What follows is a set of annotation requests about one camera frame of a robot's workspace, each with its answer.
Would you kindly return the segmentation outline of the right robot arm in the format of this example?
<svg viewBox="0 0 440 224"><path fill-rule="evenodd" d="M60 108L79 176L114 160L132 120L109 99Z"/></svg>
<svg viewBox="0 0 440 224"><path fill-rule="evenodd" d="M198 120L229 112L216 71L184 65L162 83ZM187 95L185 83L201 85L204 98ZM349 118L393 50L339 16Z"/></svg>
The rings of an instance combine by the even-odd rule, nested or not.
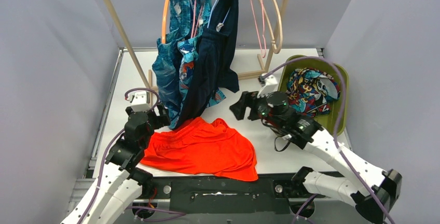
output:
<svg viewBox="0 0 440 224"><path fill-rule="evenodd" d="M335 141L313 118L296 113L283 92L258 96L257 91L244 91L229 107L237 120L245 118L247 108L249 120L261 121L341 174L341 177L329 176L304 166L291 179L296 195L303 197L310 193L337 199L353 206L370 223L383 223L387 219L401 192L403 177L398 171L377 167Z"/></svg>

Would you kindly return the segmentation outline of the comic print shorts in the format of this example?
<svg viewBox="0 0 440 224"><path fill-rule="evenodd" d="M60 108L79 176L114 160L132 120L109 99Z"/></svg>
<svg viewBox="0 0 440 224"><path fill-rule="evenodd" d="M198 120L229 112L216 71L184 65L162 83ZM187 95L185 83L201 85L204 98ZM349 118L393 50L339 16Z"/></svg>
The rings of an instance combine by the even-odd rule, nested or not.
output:
<svg viewBox="0 0 440 224"><path fill-rule="evenodd" d="M331 112L330 103L339 100L340 86L335 78L314 68L298 68L286 83L288 104L296 112L315 117Z"/></svg>

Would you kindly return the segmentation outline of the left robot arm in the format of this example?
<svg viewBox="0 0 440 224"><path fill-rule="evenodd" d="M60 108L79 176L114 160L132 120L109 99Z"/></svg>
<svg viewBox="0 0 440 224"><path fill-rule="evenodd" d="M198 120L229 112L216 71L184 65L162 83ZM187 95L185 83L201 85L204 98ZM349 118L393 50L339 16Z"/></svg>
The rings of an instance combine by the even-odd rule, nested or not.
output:
<svg viewBox="0 0 440 224"><path fill-rule="evenodd" d="M139 196L152 193L152 174L137 167L155 130L170 124L158 103L147 111L127 107L128 120L109 143L99 175L62 223L114 223Z"/></svg>

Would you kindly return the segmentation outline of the pink wire hanger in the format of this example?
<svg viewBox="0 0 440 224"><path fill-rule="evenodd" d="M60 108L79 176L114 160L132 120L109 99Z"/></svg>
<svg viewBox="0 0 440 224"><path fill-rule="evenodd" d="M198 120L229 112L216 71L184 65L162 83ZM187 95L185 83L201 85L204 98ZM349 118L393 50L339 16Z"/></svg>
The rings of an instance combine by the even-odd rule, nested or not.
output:
<svg viewBox="0 0 440 224"><path fill-rule="evenodd" d="M263 2L263 0L259 0L260 12L261 12L261 17L262 17L262 25L261 25L261 29L260 29L258 22L257 22L256 11L254 8L253 0L249 0L249 1L250 1L250 7L251 7L253 20L254 20L258 45L259 45L259 49L260 49L260 56L261 56L261 58L265 58L266 54L267 54L267 52L266 52L267 51L267 44L266 44L266 37L265 37L266 22L265 22L265 17L264 17L264 2Z"/></svg>

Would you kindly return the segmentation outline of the navy blue shorts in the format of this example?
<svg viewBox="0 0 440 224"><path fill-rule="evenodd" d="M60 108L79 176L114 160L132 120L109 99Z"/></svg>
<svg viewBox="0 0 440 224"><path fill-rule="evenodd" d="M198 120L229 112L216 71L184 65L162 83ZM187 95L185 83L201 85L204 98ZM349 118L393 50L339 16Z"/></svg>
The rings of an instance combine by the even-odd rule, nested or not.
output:
<svg viewBox="0 0 440 224"><path fill-rule="evenodd" d="M239 91L238 75L230 68L237 42L239 0L227 0L227 4L230 12L221 31L208 28L208 21L203 28L197 49L199 56L184 101L184 122L201 116L206 108L223 101L226 97L221 88L233 93Z"/></svg>

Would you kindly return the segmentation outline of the orange shorts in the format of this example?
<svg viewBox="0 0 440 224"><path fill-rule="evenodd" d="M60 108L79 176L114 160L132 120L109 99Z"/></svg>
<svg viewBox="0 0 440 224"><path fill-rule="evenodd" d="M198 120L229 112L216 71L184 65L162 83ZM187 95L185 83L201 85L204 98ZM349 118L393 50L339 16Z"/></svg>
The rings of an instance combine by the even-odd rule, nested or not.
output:
<svg viewBox="0 0 440 224"><path fill-rule="evenodd" d="M197 117L175 131L155 133L141 164L168 172L258 180L254 146L221 118L208 123Z"/></svg>

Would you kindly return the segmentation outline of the light blue hanger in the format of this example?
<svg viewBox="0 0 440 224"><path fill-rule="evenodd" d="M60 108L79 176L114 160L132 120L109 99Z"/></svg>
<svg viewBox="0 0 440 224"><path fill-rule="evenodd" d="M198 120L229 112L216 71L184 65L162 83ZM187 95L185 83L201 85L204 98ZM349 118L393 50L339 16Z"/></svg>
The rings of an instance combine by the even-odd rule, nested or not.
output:
<svg viewBox="0 0 440 224"><path fill-rule="evenodd" d="M225 21L229 15L230 6L227 0L215 0L208 20L208 28L220 32L225 25Z"/></svg>

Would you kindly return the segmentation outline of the light wooden hanger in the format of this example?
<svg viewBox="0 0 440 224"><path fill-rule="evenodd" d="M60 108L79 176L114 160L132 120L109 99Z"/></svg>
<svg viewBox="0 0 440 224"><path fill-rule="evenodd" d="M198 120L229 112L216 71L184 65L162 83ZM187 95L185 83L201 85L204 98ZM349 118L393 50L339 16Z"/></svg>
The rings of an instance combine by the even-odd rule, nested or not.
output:
<svg viewBox="0 0 440 224"><path fill-rule="evenodd" d="M281 49L282 49L282 45L283 45L283 25L282 25L282 16L281 16L281 10L280 7L278 5L277 0L271 0L272 4L274 6L274 14L276 15L276 27L272 27L270 19L269 19L269 14L264 6L264 17L265 17L265 22L266 22L266 30L269 30L270 32L270 47L272 48L273 52L275 54L278 54Z"/></svg>

